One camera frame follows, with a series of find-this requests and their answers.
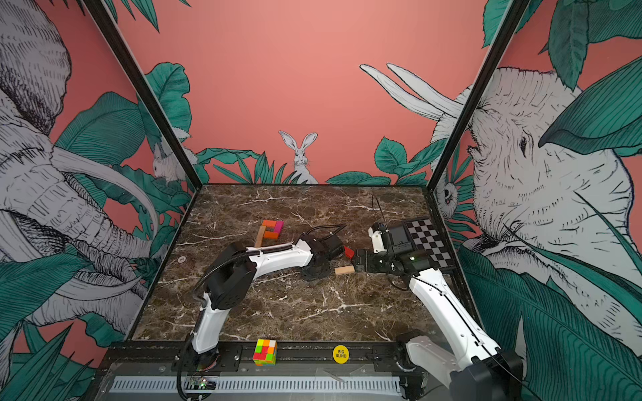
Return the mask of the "magenta block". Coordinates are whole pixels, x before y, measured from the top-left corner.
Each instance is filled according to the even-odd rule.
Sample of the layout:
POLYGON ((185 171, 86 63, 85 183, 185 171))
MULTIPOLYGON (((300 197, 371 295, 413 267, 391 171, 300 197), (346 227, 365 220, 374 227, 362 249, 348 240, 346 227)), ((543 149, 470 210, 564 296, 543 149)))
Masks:
POLYGON ((280 234, 284 228, 284 222, 283 221, 277 221, 275 226, 274 226, 274 232, 277 234, 280 234))

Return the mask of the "natural wood block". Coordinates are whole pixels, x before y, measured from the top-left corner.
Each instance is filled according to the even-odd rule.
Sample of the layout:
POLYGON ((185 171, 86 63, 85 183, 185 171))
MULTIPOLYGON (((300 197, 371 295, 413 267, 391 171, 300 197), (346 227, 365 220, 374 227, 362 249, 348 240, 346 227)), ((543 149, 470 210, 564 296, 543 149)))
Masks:
POLYGON ((355 269, 353 266, 336 267, 336 269, 334 269, 334 274, 336 276, 348 275, 352 273, 355 273, 355 269))
POLYGON ((261 226, 258 230, 254 247, 257 247, 257 248, 262 247, 265 232, 266 232, 266 227, 261 226))

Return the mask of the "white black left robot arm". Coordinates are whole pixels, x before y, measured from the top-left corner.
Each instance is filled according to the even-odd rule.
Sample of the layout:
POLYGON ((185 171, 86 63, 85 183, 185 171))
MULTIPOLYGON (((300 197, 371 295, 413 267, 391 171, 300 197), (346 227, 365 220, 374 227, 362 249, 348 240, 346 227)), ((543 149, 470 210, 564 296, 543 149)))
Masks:
POLYGON ((199 315, 185 345, 175 357, 173 369, 206 370, 218 359, 220 333, 229 311, 241 303, 259 277, 296 269, 315 281, 333 271, 330 262, 344 254, 338 237, 344 224, 313 227, 296 242, 270 247, 244 247, 234 242, 215 259, 191 290, 199 315))

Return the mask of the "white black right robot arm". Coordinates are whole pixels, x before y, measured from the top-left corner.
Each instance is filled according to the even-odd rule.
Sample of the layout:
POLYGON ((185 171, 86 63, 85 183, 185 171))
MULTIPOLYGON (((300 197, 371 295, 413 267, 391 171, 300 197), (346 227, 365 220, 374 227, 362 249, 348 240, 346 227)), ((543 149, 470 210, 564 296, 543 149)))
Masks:
POLYGON ((444 279, 442 242, 426 219, 368 230, 372 247, 355 252, 356 271, 400 277, 422 302, 449 344, 426 335, 403 339, 407 360, 444 385, 454 400, 520 400, 523 362, 502 349, 469 314, 444 279))

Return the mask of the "black white checkerboard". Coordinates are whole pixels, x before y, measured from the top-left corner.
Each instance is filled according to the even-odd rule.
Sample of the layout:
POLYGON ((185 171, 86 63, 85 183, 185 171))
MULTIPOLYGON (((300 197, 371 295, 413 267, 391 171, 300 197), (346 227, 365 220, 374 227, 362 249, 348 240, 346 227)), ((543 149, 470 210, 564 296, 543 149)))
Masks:
POLYGON ((428 217, 403 222, 416 250, 425 250, 440 268, 456 267, 455 258, 428 217))

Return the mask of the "yellow big blind chip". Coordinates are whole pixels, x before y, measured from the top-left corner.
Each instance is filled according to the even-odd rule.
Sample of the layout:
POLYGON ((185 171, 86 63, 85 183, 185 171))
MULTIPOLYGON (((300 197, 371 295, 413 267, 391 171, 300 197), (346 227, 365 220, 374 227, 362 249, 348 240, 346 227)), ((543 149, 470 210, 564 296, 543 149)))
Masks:
POLYGON ((336 364, 347 364, 349 362, 349 349, 343 344, 334 347, 332 356, 336 364))

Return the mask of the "colourful puzzle cube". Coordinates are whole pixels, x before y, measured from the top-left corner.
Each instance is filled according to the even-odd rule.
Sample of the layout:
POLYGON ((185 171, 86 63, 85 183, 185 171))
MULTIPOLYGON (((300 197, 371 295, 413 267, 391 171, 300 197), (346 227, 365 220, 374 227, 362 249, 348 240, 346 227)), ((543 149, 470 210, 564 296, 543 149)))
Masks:
POLYGON ((272 366, 277 361, 278 343, 272 339, 259 339, 256 342, 252 360, 257 366, 272 366))

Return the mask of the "small circuit board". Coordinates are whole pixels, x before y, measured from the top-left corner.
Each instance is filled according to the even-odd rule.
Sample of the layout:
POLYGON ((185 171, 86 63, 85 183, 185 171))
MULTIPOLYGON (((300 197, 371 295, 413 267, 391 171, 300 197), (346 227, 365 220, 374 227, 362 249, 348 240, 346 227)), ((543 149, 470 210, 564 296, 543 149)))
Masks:
POLYGON ((217 381, 214 378, 191 378, 185 384, 185 390, 205 391, 217 388, 217 381))

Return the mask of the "white ventilation grille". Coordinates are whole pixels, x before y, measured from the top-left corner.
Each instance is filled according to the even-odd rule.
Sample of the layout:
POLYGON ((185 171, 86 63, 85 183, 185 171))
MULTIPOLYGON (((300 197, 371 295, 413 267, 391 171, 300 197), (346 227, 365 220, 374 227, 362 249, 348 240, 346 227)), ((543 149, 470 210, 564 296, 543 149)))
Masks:
MULTIPOLYGON (((399 379, 393 377, 217 377, 217 388, 205 391, 185 390, 189 379, 182 380, 187 394, 277 394, 277 393, 346 393, 399 395, 399 379)), ((177 381, 160 376, 117 376, 109 389, 111 394, 170 394, 177 391, 177 381)))

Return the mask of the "black front rail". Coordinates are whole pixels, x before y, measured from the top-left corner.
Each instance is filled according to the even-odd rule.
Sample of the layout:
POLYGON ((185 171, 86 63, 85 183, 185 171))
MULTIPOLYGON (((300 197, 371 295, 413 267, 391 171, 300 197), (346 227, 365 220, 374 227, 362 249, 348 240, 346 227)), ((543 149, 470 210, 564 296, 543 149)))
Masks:
MULTIPOLYGON (((343 342, 350 364, 372 364, 377 372, 404 374, 416 369, 401 344, 390 342, 343 342)), ((216 350, 201 356, 182 356, 183 342, 131 341, 119 344, 105 355, 102 369, 115 363, 163 364, 174 372, 238 372, 242 364, 254 366, 255 342, 223 341, 216 350)), ((279 342, 277 364, 332 364, 337 342, 279 342)))

